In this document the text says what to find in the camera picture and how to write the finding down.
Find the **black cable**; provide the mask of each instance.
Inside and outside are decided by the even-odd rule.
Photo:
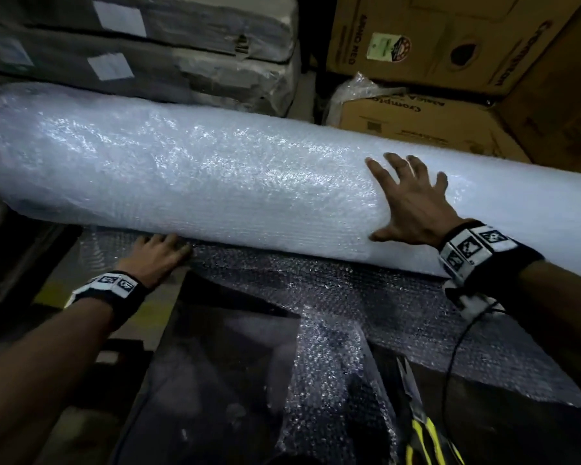
[[[441,418],[442,418],[443,429],[445,430],[445,434],[446,434],[447,438],[450,440],[450,442],[452,442],[454,445],[456,445],[456,442],[454,441],[454,438],[452,437],[452,432],[450,431],[450,428],[447,425],[447,420],[445,419],[445,405],[446,405],[446,400],[447,400],[447,388],[448,388],[448,385],[450,383],[450,378],[452,377],[452,369],[454,368],[454,360],[456,359],[456,352],[458,351],[458,348],[460,347],[461,343],[463,342],[463,339],[465,339],[465,336],[467,336],[467,333],[469,333],[469,330],[475,325],[475,323],[480,321],[484,317],[484,315],[486,315],[488,313],[495,313],[495,312],[503,313],[502,310],[495,308],[495,306],[498,304],[499,304],[499,302],[494,302],[494,303],[488,305],[487,308],[485,308],[482,312],[480,312],[478,315],[476,315],[475,318],[466,326],[466,328],[463,330],[461,335],[458,337],[458,341],[456,342],[456,344],[454,346],[454,350],[452,351],[452,357],[450,357],[450,364],[447,367],[447,371],[445,372],[445,381],[443,383],[443,391],[441,393]]]

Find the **black wristband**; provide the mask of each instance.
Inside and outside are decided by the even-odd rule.
[[[450,231],[439,247],[445,271],[469,293],[500,299],[514,290],[519,273],[542,254],[480,221]]]
[[[112,330],[120,328],[134,313],[150,293],[138,279],[124,271],[112,271],[101,274],[88,281],[84,286],[71,294],[65,305],[83,298],[94,298],[108,303],[114,312]]]

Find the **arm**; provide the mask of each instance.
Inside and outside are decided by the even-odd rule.
[[[117,270],[156,287],[190,253],[164,241],[139,238]],[[95,362],[111,333],[112,307],[84,298],[31,331],[0,355],[0,465],[30,463],[45,443],[69,394]]]
[[[371,240],[438,248],[450,231],[467,221],[445,199],[447,177],[439,173],[432,186],[426,165],[418,158],[409,156],[408,162],[395,154],[385,158],[398,175],[398,183],[381,165],[366,159],[392,212],[390,223],[375,231]],[[581,388],[581,277],[536,261],[509,280],[513,286],[502,289],[516,296],[488,295],[497,298]]]

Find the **bubble wrap roll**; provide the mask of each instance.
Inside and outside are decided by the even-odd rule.
[[[581,274],[581,175],[215,108],[50,84],[0,87],[0,196],[62,223],[178,234],[445,275],[426,246],[373,243],[389,219],[364,164],[419,156],[463,217]]]

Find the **cardboard box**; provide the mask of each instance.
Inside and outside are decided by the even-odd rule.
[[[535,163],[581,172],[581,9],[497,112]]]
[[[0,73],[156,101],[283,116],[299,50],[286,64],[123,38],[0,26]]]
[[[0,23],[115,32],[178,47],[287,62],[296,0],[0,0]]]
[[[327,68],[508,93],[581,0],[338,0]]]
[[[491,111],[462,101],[411,94],[348,101],[340,128],[530,163]]]

